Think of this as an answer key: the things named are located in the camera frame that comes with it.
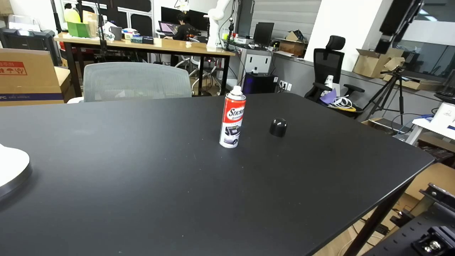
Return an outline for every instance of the red label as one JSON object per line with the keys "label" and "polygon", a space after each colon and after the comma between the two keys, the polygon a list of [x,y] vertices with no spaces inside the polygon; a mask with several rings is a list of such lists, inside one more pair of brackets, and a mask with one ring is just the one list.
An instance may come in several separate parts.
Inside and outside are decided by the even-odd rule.
{"label": "red label", "polygon": [[232,123],[242,121],[243,111],[244,111],[244,100],[226,99],[223,123],[232,124]]}
{"label": "red label", "polygon": [[21,62],[0,62],[0,76],[27,76],[27,70]]}

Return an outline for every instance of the black table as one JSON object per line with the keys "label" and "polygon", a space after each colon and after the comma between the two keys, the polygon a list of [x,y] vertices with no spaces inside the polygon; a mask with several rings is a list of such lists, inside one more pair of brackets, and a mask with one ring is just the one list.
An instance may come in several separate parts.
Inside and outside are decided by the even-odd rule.
{"label": "black table", "polygon": [[[314,254],[379,202],[381,219],[433,161],[288,94],[249,97],[240,145],[224,150],[222,104],[0,108],[1,144],[33,167],[1,204],[1,256]],[[267,133],[277,117],[284,138]]]}

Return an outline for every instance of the tripod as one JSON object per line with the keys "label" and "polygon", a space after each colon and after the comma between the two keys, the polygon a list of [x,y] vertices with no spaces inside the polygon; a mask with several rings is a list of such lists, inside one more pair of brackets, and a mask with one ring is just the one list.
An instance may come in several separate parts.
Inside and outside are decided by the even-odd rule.
{"label": "tripod", "polygon": [[404,72],[402,67],[397,67],[394,72],[388,72],[388,73],[382,73],[382,74],[391,74],[392,77],[388,80],[388,83],[379,90],[377,91],[372,99],[368,101],[368,104],[364,107],[364,110],[367,110],[370,107],[370,104],[372,104],[372,108],[368,113],[370,118],[374,113],[385,110],[385,104],[389,99],[389,94],[392,93],[397,81],[398,81],[398,93],[399,93],[399,126],[402,127],[402,117],[404,117],[404,99],[402,99],[402,77],[401,73]]}

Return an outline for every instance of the spray can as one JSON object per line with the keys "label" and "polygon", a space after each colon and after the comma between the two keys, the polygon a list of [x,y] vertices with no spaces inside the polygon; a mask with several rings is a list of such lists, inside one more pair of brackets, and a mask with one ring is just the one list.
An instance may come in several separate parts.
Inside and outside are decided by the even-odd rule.
{"label": "spray can", "polygon": [[240,137],[246,97],[242,87],[234,86],[224,99],[223,123],[219,144],[224,148],[236,148]]}

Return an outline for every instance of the gray chair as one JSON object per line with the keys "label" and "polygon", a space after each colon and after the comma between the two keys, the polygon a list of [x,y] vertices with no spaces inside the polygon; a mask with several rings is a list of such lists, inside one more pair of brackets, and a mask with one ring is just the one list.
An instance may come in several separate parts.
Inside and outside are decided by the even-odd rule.
{"label": "gray chair", "polygon": [[148,63],[99,63],[84,70],[84,103],[192,97],[185,70]]}

